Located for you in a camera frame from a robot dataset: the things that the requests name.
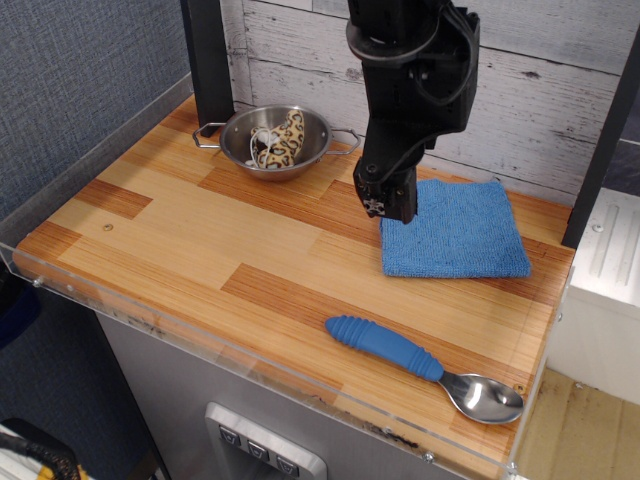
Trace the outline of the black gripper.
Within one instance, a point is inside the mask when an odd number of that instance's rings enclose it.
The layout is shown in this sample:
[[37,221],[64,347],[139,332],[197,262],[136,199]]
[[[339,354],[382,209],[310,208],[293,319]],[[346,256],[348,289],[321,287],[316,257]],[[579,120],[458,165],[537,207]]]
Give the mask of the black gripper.
[[413,169],[421,148],[441,135],[463,131],[473,105],[478,53],[424,54],[407,63],[363,64],[369,122],[363,155],[354,171],[358,198],[370,217],[410,223],[417,212]]

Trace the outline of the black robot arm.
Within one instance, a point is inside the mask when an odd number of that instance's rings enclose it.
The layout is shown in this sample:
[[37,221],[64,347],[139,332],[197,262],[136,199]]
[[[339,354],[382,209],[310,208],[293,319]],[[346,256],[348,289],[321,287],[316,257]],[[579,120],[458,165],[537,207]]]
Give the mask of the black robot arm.
[[360,60],[369,119],[354,173],[371,217],[410,223],[416,168],[442,135],[466,129],[480,18],[451,1],[351,1],[346,38]]

